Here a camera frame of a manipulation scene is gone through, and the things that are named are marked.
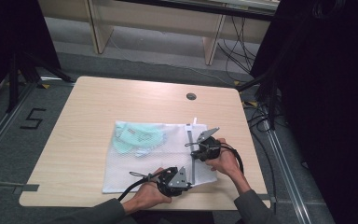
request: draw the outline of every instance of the sleeve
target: sleeve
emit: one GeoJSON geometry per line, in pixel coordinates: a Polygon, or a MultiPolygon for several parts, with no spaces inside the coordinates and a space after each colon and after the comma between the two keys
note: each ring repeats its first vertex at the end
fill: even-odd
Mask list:
{"type": "Polygon", "coordinates": [[[123,205],[117,199],[111,199],[105,203],[91,208],[85,208],[72,214],[57,217],[45,224],[90,224],[90,223],[116,223],[125,216],[123,205]]]}
{"type": "Polygon", "coordinates": [[[245,223],[280,223],[252,189],[241,194],[234,203],[245,223]]]}

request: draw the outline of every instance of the person's arm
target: person's arm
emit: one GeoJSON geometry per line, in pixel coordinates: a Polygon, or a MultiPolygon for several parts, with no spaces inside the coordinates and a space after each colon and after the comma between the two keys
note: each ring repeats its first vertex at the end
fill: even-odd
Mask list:
{"type": "Polygon", "coordinates": [[[135,195],[128,201],[121,204],[117,199],[111,199],[105,203],[98,204],[91,208],[85,208],[74,212],[70,215],[55,218],[46,224],[90,224],[90,223],[116,223],[124,216],[132,214],[136,211],[151,208],[159,203],[170,203],[169,198],[159,192],[156,183],[144,183],[135,195]]]}
{"type": "MultiPolygon", "coordinates": [[[[222,145],[226,143],[224,138],[218,140],[222,145]]],[[[211,170],[217,170],[230,177],[240,194],[240,197],[234,203],[245,223],[279,223],[272,211],[266,207],[255,191],[252,190],[246,177],[241,172],[234,154],[230,150],[221,148],[218,158],[207,160],[205,163],[212,166],[211,170]]]]}

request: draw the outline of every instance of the green cloth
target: green cloth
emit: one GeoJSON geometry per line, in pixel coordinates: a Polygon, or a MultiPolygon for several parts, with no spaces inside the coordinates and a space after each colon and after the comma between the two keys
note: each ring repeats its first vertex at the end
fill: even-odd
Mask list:
{"type": "Polygon", "coordinates": [[[133,148],[158,147],[163,143],[164,134],[154,124],[117,123],[113,146],[119,153],[127,153],[133,148]]]}

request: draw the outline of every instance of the right hand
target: right hand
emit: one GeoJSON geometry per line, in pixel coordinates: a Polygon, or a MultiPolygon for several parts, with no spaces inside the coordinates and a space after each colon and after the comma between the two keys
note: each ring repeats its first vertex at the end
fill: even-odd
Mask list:
{"type": "MultiPolygon", "coordinates": [[[[217,141],[219,141],[222,145],[226,143],[226,139],[224,138],[219,138],[217,141]]],[[[213,160],[206,160],[205,163],[212,166],[212,171],[217,170],[218,172],[230,177],[236,175],[238,172],[241,172],[234,153],[226,148],[220,149],[220,156],[218,158],[213,160]]]]}

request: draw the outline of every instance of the black cable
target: black cable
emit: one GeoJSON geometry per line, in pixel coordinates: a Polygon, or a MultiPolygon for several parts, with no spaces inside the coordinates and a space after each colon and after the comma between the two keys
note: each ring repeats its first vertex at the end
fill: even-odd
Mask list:
{"type": "MultiPolygon", "coordinates": [[[[264,113],[263,113],[263,111],[260,110],[259,108],[257,108],[257,109],[255,110],[254,114],[252,115],[251,120],[253,120],[253,119],[255,118],[255,113],[256,113],[257,111],[258,111],[259,113],[261,113],[262,116],[265,116],[264,113]]],[[[255,125],[257,125],[257,124],[252,125],[252,122],[248,122],[248,123],[249,123],[249,125],[250,125],[249,128],[253,128],[255,125]]]]}
{"type": "MultiPolygon", "coordinates": [[[[228,45],[226,44],[226,40],[225,40],[225,39],[223,39],[223,43],[225,44],[225,47],[226,47],[227,49],[229,49],[228,45]]],[[[238,55],[238,56],[241,56],[241,57],[246,57],[246,55],[242,55],[242,54],[237,53],[237,52],[233,52],[233,53],[236,54],[236,55],[238,55]]]]}
{"type": "Polygon", "coordinates": [[[230,150],[234,154],[235,158],[238,161],[238,165],[240,166],[240,170],[241,170],[242,174],[244,174],[244,172],[243,172],[243,163],[242,163],[240,153],[238,153],[237,149],[235,149],[234,147],[231,147],[229,144],[226,144],[226,143],[224,143],[224,144],[227,145],[228,147],[226,147],[226,146],[220,146],[220,147],[226,148],[226,149],[230,150]]]}
{"type": "Polygon", "coordinates": [[[271,130],[270,127],[268,127],[267,129],[260,129],[259,125],[260,125],[262,122],[266,121],[266,120],[269,120],[269,118],[265,118],[265,119],[263,119],[263,120],[260,120],[260,121],[258,121],[257,124],[255,125],[255,127],[257,128],[257,130],[258,130],[259,132],[261,132],[261,133],[267,133],[267,132],[269,132],[269,131],[271,130]]]}
{"type": "Polygon", "coordinates": [[[228,59],[230,59],[231,61],[233,61],[237,66],[239,66],[243,71],[245,71],[246,73],[249,74],[249,69],[247,67],[245,67],[242,63],[240,63],[238,61],[238,59],[234,58],[233,56],[231,56],[231,54],[227,53],[223,48],[222,46],[220,46],[220,44],[218,43],[217,46],[219,46],[219,48],[223,51],[223,53],[227,56],[227,62],[228,62],[228,59]]]}
{"type": "Polygon", "coordinates": [[[254,105],[245,105],[244,107],[243,107],[243,109],[245,110],[245,109],[255,109],[255,110],[257,110],[257,107],[255,107],[254,105]]]}
{"type": "Polygon", "coordinates": [[[132,185],[130,185],[126,190],[124,190],[124,192],[118,198],[118,201],[120,202],[133,188],[135,188],[136,186],[141,185],[145,182],[147,182],[147,178],[142,178],[142,179],[136,181],[135,183],[133,183],[132,185]]]}
{"type": "Polygon", "coordinates": [[[141,185],[145,182],[150,182],[151,179],[153,179],[154,177],[158,176],[158,175],[161,175],[162,173],[164,172],[167,172],[169,170],[171,170],[172,167],[168,168],[168,169],[165,169],[165,170],[162,170],[160,172],[157,172],[155,174],[149,174],[149,175],[140,175],[140,174],[137,174],[137,173],[134,173],[134,172],[130,172],[131,175],[136,175],[136,176],[143,176],[142,179],[136,181],[135,183],[131,184],[126,190],[124,190],[124,192],[121,194],[120,197],[118,197],[118,201],[120,202],[124,197],[127,196],[127,194],[135,187],[137,187],[138,185],[141,185]]]}
{"type": "MultiPolygon", "coordinates": [[[[269,154],[267,153],[266,148],[261,143],[261,140],[258,138],[258,136],[252,131],[252,129],[249,130],[252,134],[252,136],[255,138],[255,140],[258,142],[258,144],[263,148],[264,154],[266,155],[267,162],[269,165],[269,170],[271,171],[271,179],[272,179],[272,194],[276,198],[277,197],[277,190],[276,190],[276,183],[275,183],[275,174],[274,169],[272,168],[271,159],[269,158],[269,154]]],[[[277,204],[274,204],[274,214],[277,214],[277,204]]]]}
{"type": "Polygon", "coordinates": [[[237,40],[240,41],[240,44],[242,46],[242,50],[243,50],[243,53],[245,54],[245,61],[247,62],[248,64],[248,70],[251,70],[252,69],[252,64],[250,63],[249,61],[249,57],[246,53],[246,51],[250,52],[249,50],[247,50],[247,48],[245,47],[245,44],[244,44],[244,32],[243,32],[243,26],[245,25],[245,19],[242,19],[242,23],[241,23],[241,31],[238,33],[238,29],[237,29],[237,26],[235,25],[235,21],[234,21],[234,17],[231,17],[231,20],[232,20],[232,23],[234,25],[234,29],[235,29],[235,33],[237,34],[237,40]]]}
{"type": "Polygon", "coordinates": [[[250,123],[250,122],[254,121],[255,119],[262,118],[262,117],[264,117],[264,115],[256,116],[256,117],[251,118],[251,119],[249,119],[249,120],[247,120],[247,121],[248,121],[248,123],[250,123]]]}
{"type": "Polygon", "coordinates": [[[260,112],[261,114],[264,115],[263,111],[262,111],[260,108],[256,107],[256,106],[245,106],[243,109],[254,109],[255,112],[258,111],[258,112],[260,112]]]}
{"type": "Polygon", "coordinates": [[[328,4],[332,4],[331,1],[319,0],[312,8],[312,15],[314,18],[321,20],[336,17],[342,12],[345,2],[346,0],[335,0],[334,5],[329,6],[328,4]]]}
{"type": "Polygon", "coordinates": [[[287,124],[281,124],[280,122],[278,122],[277,120],[274,120],[276,124],[278,124],[279,126],[283,127],[283,128],[289,128],[289,125],[287,124]]]}
{"type": "Polygon", "coordinates": [[[261,133],[266,133],[269,131],[269,129],[267,130],[261,130],[258,125],[260,125],[261,122],[265,121],[265,120],[268,120],[268,118],[262,118],[261,120],[258,120],[256,124],[253,124],[251,126],[249,126],[249,128],[254,128],[256,127],[258,131],[260,131],[261,133]]]}

